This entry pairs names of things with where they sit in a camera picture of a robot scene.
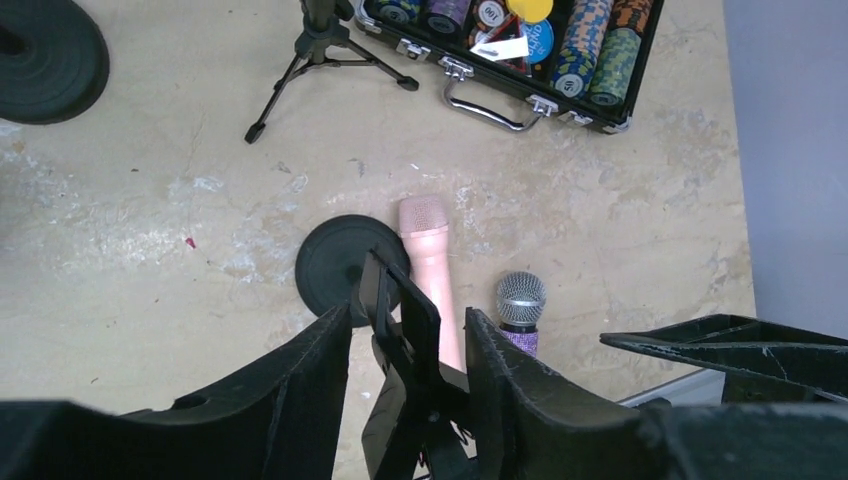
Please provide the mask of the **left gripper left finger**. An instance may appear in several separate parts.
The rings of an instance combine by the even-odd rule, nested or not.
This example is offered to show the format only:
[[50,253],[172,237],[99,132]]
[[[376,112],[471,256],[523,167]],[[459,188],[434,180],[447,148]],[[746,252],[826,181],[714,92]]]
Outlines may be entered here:
[[336,307],[283,346],[166,410],[1,405],[5,479],[329,479],[351,318]]

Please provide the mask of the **pink microphone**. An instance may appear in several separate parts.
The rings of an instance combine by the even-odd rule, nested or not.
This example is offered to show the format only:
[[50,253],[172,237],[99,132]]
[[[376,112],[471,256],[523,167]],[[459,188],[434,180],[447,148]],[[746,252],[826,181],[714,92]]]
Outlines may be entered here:
[[446,209],[437,195],[405,198],[398,205],[398,226],[411,261],[413,281],[440,315],[439,360],[462,371],[464,356],[453,305]]

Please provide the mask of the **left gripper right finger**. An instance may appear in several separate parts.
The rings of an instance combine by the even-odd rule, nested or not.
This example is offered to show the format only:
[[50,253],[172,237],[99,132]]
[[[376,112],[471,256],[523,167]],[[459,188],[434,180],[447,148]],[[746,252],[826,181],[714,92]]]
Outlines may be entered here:
[[847,401],[623,406],[567,380],[480,310],[465,333],[485,479],[843,479]]

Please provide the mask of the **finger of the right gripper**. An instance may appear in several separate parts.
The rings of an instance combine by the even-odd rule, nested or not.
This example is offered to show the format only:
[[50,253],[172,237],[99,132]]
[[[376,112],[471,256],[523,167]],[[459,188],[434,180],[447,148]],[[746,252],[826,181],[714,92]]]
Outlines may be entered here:
[[846,402],[847,341],[731,314],[643,332],[602,333],[625,351],[725,374],[723,403]]

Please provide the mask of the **black tripod shock-mount stand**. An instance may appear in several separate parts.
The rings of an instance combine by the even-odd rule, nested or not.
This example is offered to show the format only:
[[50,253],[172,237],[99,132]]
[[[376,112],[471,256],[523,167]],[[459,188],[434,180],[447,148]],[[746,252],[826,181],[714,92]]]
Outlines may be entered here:
[[[342,24],[354,16],[354,7],[350,1],[301,1],[301,10],[302,32],[294,43],[294,58],[284,75],[274,84],[273,93],[259,118],[248,128],[244,136],[248,144],[254,144],[262,135],[266,120],[287,84],[310,70],[323,67],[373,66],[392,77],[404,90],[417,91],[419,88],[418,81],[413,77],[401,74],[350,38],[350,30]],[[330,58],[326,53],[330,47],[350,50],[358,55],[359,59]]]

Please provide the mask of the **black round-base mic stand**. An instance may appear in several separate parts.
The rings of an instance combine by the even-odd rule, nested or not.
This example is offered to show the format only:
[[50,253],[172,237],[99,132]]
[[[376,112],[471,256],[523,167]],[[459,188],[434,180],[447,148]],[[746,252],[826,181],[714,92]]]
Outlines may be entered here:
[[74,1],[1,3],[1,118],[31,125],[73,119],[105,90],[110,56]]

